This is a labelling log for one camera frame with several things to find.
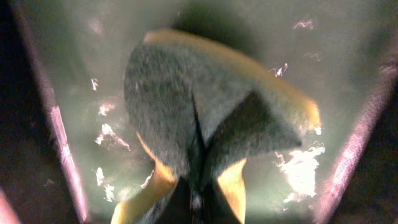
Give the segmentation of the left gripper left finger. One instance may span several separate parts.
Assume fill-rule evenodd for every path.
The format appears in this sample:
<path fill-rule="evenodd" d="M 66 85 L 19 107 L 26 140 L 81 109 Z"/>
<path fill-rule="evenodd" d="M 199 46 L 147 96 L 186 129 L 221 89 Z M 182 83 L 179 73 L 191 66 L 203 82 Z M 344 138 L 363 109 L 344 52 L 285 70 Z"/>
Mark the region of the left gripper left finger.
<path fill-rule="evenodd" d="M 191 224 L 191 199 L 192 189 L 188 181 L 179 178 L 170 200 L 155 224 Z"/>

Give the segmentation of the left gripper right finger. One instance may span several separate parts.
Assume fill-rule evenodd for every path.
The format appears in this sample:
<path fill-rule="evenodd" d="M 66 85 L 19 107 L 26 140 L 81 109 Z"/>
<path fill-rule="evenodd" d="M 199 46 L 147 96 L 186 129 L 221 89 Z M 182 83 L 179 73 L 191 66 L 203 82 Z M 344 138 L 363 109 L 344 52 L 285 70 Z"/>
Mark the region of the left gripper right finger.
<path fill-rule="evenodd" d="M 203 214 L 205 224 L 240 224 L 215 183 L 203 189 Z"/>

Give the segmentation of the green yellow sponge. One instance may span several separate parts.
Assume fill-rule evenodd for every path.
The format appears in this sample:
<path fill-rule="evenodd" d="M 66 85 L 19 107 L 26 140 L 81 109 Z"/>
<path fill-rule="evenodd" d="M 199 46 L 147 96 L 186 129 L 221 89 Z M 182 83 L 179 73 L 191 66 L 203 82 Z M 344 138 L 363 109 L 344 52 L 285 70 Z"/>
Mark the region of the green yellow sponge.
<path fill-rule="evenodd" d="M 317 104 L 260 63 L 179 30 L 146 34 L 130 54 L 123 92 L 129 122 L 155 167 L 141 192 L 117 204 L 113 223 L 155 223 L 179 178 L 192 189 L 192 223 L 204 223 L 210 183 L 244 223 L 247 161 L 298 148 L 322 126 Z"/>

